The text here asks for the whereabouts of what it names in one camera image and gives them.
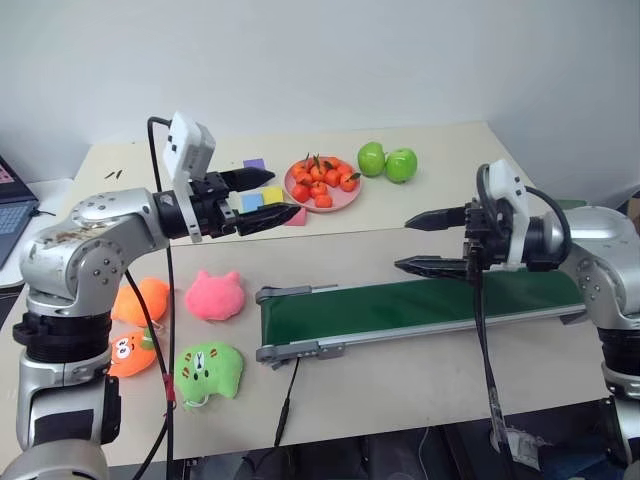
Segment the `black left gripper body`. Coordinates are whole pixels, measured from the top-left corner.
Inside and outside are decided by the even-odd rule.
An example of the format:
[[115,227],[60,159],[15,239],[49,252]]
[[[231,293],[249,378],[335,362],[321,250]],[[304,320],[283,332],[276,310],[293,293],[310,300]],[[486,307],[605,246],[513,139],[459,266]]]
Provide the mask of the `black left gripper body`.
[[235,233],[238,214],[229,206],[228,197],[237,191],[237,172],[210,172],[203,180],[192,180],[190,186],[201,233],[211,238]]

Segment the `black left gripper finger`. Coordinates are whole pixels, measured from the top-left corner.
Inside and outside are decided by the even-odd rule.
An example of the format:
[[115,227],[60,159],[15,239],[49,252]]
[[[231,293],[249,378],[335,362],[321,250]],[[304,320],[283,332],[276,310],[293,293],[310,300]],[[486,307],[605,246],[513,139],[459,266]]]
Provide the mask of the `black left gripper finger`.
[[236,232],[240,236],[246,236],[273,229],[292,219],[300,209],[300,206],[291,203],[261,206],[254,211],[242,213],[236,217]]
[[241,168],[225,172],[225,183],[230,191],[244,192],[259,188],[275,177],[271,171],[260,168]]

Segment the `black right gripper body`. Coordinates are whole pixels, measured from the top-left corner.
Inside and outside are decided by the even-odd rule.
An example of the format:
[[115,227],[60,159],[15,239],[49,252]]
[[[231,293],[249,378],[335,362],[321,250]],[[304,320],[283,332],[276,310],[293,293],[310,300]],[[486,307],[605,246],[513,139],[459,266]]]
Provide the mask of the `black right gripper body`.
[[463,259],[466,272],[486,271],[507,261],[512,234],[512,207],[506,200],[490,202],[496,207],[492,217],[479,200],[465,205]]

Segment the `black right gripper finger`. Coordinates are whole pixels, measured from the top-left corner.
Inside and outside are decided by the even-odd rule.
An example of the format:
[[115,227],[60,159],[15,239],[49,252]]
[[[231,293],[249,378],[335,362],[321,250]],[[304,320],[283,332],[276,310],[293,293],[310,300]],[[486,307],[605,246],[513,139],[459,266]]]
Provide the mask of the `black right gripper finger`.
[[417,214],[407,220],[404,227],[421,231],[441,231],[464,226],[465,223],[465,208],[445,208]]
[[400,270],[425,278],[448,278],[471,281],[468,262],[441,256],[417,255],[396,260],[394,266]]

